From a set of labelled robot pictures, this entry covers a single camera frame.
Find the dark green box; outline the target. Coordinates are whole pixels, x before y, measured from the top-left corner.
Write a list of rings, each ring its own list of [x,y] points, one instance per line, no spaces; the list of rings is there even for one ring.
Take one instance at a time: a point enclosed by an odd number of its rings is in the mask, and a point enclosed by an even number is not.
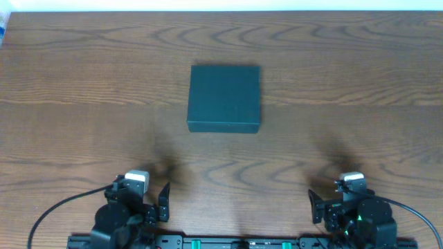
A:
[[[260,100],[259,66],[194,65],[188,129],[195,133],[257,133]]]

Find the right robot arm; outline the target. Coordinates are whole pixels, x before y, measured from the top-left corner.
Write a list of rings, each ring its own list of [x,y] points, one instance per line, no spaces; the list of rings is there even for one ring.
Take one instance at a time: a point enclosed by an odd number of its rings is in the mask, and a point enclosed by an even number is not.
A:
[[[325,201],[308,191],[312,223],[323,222],[333,237],[321,248],[399,248],[390,204],[367,192],[346,189],[343,198]]]

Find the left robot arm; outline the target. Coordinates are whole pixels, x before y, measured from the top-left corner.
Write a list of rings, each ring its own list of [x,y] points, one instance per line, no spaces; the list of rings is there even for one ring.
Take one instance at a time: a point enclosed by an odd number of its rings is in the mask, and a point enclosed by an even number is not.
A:
[[[115,180],[105,191],[107,204],[95,214],[89,234],[68,237],[68,249],[156,248],[155,230],[170,218],[170,184],[158,196],[158,203],[143,202],[146,184],[142,181]]]

